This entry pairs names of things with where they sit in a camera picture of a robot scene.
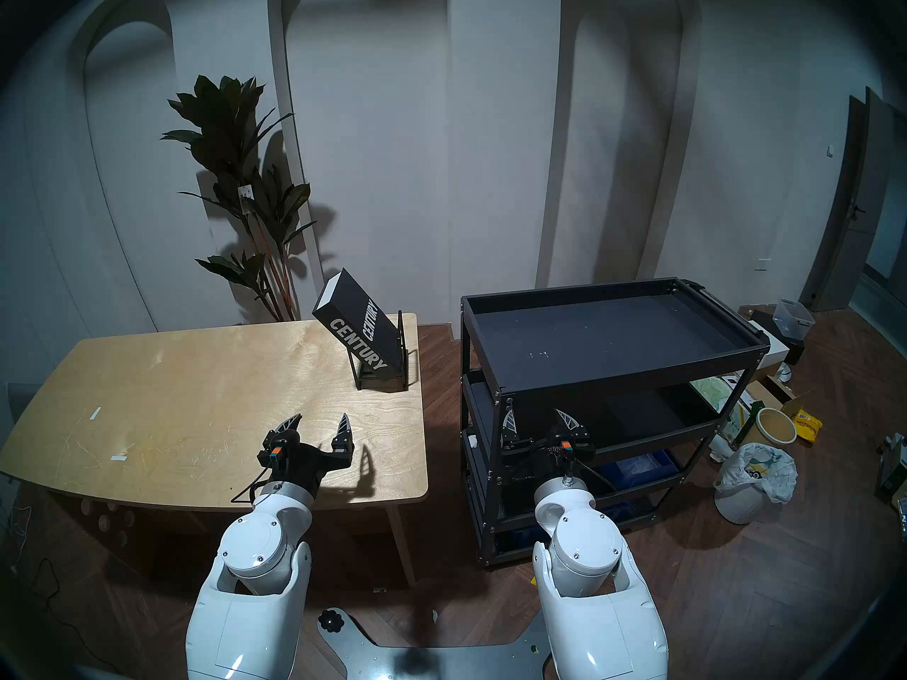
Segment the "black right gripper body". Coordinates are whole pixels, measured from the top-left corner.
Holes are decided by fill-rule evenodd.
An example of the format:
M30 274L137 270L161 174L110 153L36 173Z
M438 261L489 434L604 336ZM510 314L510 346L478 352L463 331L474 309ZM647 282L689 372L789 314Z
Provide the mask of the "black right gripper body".
M552 478L571 481L579 476L581 466L590 463L596 447L590 445L555 445L554 440L521 442L518 448L502 452L500 482L545 482Z

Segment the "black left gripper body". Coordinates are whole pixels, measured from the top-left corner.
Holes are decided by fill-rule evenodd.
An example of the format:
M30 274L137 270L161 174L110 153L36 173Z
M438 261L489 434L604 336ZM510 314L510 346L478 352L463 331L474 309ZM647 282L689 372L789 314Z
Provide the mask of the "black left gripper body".
M324 476L329 471L349 468L354 452L325 452L302 442L299 445L272 443L259 451L259 464L271 470L269 482L291 483L316 498Z

